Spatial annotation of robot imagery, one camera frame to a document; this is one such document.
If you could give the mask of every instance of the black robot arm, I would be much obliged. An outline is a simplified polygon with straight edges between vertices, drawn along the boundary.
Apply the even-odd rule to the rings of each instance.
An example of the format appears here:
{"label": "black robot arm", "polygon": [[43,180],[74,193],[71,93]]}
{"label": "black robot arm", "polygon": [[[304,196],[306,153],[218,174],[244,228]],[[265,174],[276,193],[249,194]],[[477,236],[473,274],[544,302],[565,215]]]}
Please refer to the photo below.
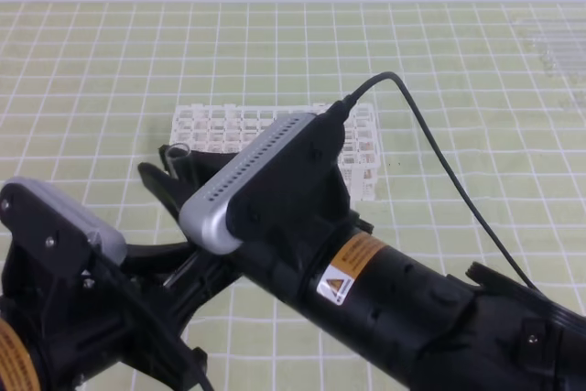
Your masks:
{"label": "black robot arm", "polygon": [[[295,133],[283,142],[279,128],[265,139],[264,158],[262,148],[235,157],[163,146],[168,174],[141,164],[145,186],[189,230],[183,244],[127,245],[47,184],[8,181],[0,386],[72,390],[124,362],[174,390],[211,390],[205,352],[180,334],[198,307],[245,276],[412,390],[586,389],[583,317],[530,281],[526,288],[476,263],[468,276],[477,285],[442,276],[374,238],[350,208],[336,161],[342,124],[374,82],[297,132],[281,123]],[[280,147],[271,155],[271,146]],[[228,176],[225,186],[218,176]],[[218,235],[193,239],[206,223],[190,215],[205,216],[197,197],[215,201],[230,188],[214,218],[233,240],[224,252],[206,242]]]}

